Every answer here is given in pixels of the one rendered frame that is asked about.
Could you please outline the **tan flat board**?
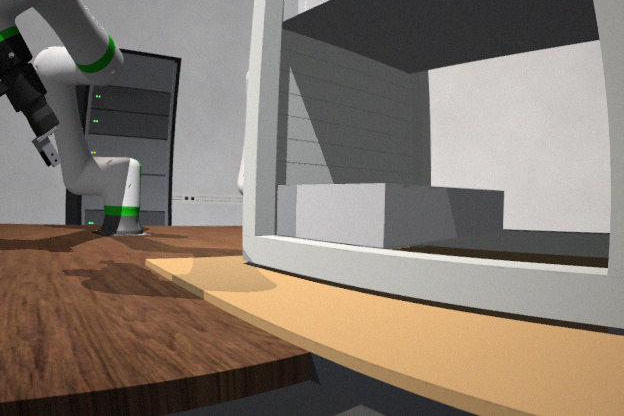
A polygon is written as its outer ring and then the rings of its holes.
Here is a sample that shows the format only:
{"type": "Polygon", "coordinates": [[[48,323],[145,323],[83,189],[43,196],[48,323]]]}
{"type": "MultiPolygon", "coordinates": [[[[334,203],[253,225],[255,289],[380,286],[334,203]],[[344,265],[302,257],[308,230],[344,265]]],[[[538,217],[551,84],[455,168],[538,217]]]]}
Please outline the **tan flat board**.
{"type": "Polygon", "coordinates": [[[479,416],[624,416],[624,335],[607,326],[379,292],[242,256],[145,263],[289,343],[479,416]]]}

